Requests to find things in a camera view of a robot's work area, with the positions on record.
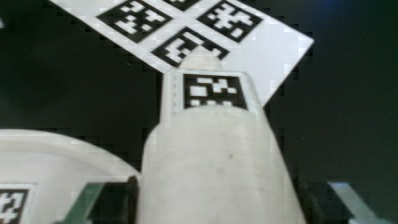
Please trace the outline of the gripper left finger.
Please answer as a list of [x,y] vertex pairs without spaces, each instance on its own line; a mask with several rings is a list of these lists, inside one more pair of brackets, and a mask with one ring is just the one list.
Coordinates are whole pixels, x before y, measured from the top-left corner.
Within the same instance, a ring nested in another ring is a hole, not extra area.
[[89,183],[59,224],[135,224],[139,180]]

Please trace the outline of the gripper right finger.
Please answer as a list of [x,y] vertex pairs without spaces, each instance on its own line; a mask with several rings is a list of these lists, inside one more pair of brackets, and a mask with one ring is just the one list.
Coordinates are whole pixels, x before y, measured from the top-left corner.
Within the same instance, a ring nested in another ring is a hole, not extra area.
[[373,212],[349,182],[295,182],[308,224],[391,224]]

